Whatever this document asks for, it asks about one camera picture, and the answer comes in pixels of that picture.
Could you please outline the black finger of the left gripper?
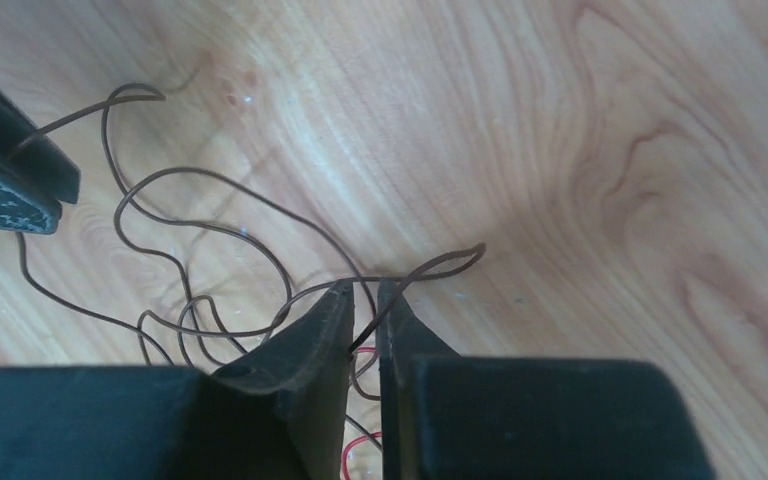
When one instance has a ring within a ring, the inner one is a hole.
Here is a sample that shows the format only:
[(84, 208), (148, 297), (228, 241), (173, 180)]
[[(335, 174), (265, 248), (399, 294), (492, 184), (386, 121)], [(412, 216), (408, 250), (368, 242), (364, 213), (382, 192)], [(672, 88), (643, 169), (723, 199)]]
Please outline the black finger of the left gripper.
[(0, 91), (0, 229), (54, 233), (62, 205), (77, 202), (79, 168), (49, 139), (14, 150), (36, 126)]

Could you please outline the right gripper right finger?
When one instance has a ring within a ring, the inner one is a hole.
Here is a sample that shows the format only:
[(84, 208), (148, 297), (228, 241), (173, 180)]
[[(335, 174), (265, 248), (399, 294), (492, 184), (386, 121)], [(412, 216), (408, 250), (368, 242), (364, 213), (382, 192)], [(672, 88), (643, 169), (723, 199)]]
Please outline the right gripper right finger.
[(678, 389), (624, 359), (462, 356), (382, 283), (387, 479), (712, 479)]

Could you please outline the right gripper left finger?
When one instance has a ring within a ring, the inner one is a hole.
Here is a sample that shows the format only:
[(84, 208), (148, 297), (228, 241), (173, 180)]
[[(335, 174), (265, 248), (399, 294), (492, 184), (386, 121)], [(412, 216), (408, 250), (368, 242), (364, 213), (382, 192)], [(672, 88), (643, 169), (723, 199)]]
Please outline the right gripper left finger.
[(353, 324), (340, 281), (210, 374), (0, 368), (0, 479), (335, 479)]

